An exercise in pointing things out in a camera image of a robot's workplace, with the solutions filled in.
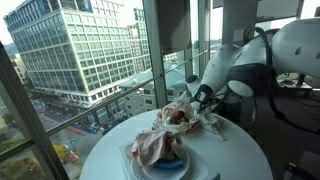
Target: cloth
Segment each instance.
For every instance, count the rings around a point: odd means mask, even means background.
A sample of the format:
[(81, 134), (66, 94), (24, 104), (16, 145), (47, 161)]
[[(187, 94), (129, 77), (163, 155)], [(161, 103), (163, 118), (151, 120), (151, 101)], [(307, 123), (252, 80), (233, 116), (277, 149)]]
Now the cloth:
[(158, 159), (173, 160), (175, 155), (183, 156), (178, 135), (168, 131), (149, 130), (136, 136), (129, 157), (137, 158), (139, 166), (150, 166)]

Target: sky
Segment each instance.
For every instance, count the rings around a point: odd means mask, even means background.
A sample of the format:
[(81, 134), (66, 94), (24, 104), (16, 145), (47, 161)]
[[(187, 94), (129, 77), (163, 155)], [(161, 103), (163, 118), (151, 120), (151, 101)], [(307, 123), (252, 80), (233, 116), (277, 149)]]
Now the sky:
[[(7, 15), (9, 12), (14, 10), (19, 6), (24, 0), (10, 0), (8, 3), (2, 3), (0, 6), (0, 40), (3, 44), (9, 44), (13, 42), (11, 35), (9, 34), (6, 24), (3, 20), (3, 16)], [(142, 0), (123, 0), (128, 7), (140, 7), (142, 8)], [(196, 6), (197, 0), (190, 0), (191, 7)], [(315, 7), (320, 6), (319, 0), (305, 0), (301, 18), (311, 18), (314, 16)], [(222, 37), (222, 8), (211, 10), (211, 31), (210, 39), (220, 39)], [(197, 24), (197, 13), (196, 10), (191, 10), (191, 25)], [(131, 19), (126, 19), (125, 24), (129, 24)], [(274, 21), (271, 24), (271, 28), (281, 28), (285, 24), (289, 23), (292, 20), (278, 20)], [(192, 32), (192, 41), (196, 40), (198, 36), (198, 31), (195, 29)]]

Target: table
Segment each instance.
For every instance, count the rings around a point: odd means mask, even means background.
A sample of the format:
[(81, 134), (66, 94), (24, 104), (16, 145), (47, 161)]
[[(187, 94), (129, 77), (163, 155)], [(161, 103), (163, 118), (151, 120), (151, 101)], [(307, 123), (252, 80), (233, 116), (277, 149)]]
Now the table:
[[(87, 157), (80, 179), (126, 179), (119, 146), (133, 141), (136, 134), (149, 129), (158, 112), (154, 110), (134, 116), (102, 137)], [(218, 171), (222, 180), (273, 179), (264, 153), (244, 130), (225, 119), (225, 125), (219, 132), (226, 141), (199, 128), (191, 134), (183, 135), (182, 142)]]

